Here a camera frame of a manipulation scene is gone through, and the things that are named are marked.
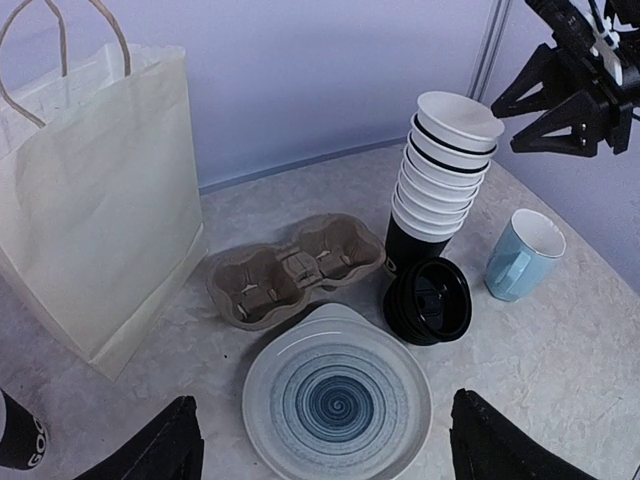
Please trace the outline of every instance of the cup lid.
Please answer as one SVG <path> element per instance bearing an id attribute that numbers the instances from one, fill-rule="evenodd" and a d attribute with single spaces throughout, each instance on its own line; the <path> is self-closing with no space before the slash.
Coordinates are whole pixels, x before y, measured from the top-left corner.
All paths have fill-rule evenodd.
<path id="1" fill-rule="evenodd" d="M 471 321 L 471 292 L 462 271 L 450 260 L 425 260 L 411 279 L 422 328 L 441 342 L 460 338 Z"/>

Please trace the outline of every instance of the light blue wall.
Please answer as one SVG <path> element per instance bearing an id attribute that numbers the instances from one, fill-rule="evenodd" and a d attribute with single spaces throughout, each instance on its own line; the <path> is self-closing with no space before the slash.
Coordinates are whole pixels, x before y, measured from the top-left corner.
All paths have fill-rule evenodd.
<path id="1" fill-rule="evenodd" d="M 56 3 L 73 58 L 114 41 L 86 0 Z M 419 93 L 466 93 L 492 0 L 105 3 L 130 42 L 186 47 L 204 186 L 403 136 Z M 0 55 L 9 86 L 54 68 L 56 42 L 36 0 Z"/>
<path id="2" fill-rule="evenodd" d="M 584 2 L 577 3 L 584 7 Z M 554 46 L 551 30 L 514 0 L 489 89 L 490 104 L 511 83 L 536 46 Z M 506 119 L 497 160 L 564 217 L 640 293 L 640 123 L 629 150 L 613 156 L 603 142 L 593 159 L 518 154 L 508 141 L 536 115 Z"/>

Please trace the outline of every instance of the light blue mug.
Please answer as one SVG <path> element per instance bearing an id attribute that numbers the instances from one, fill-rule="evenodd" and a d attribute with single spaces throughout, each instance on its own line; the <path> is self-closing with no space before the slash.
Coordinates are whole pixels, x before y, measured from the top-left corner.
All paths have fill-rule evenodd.
<path id="1" fill-rule="evenodd" d="M 566 250 L 560 229 L 533 210 L 517 210 L 496 244 L 485 272 L 494 297 L 515 302 L 527 295 L 552 270 Z"/>

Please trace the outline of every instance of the white paper bag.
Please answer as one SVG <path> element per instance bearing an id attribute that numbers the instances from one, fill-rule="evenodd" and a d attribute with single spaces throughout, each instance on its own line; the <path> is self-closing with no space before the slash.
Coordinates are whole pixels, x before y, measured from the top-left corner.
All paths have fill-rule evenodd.
<path id="1" fill-rule="evenodd" d="M 184 51 L 122 46 L 0 104 L 0 273 L 110 379 L 206 254 Z"/>

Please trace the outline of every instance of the table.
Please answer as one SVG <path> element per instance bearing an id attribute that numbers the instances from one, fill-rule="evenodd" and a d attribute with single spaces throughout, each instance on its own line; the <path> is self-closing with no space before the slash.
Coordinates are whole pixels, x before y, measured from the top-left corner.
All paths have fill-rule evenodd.
<path id="1" fill-rule="evenodd" d="M 287 239 L 291 225 L 345 212 L 384 238 L 401 159 L 393 146 L 214 192 L 202 198 L 212 253 Z M 482 282 L 487 256 L 511 213 L 549 215 L 566 257 L 527 298 L 503 303 Z M 466 335 L 410 350 L 429 378 L 430 438 L 403 479 L 454 478 L 448 429 L 453 395 L 472 389 L 534 440 L 601 479 L 630 480 L 640 463 L 640 299 L 564 221 L 499 165 L 487 174 L 444 256 L 473 296 Z M 69 479 L 110 455 L 178 395 L 194 395 L 206 441 L 204 479 L 274 478 L 245 434 L 240 400 L 252 360 L 280 331 L 227 325 L 204 287 L 206 263 L 163 314 L 115 383 L 57 344 L 0 282 L 0 385 L 48 425 L 43 464 L 25 479 Z M 384 324 L 379 270 L 335 292 L 316 292 Z M 8 471 L 0 476 L 12 478 Z"/>

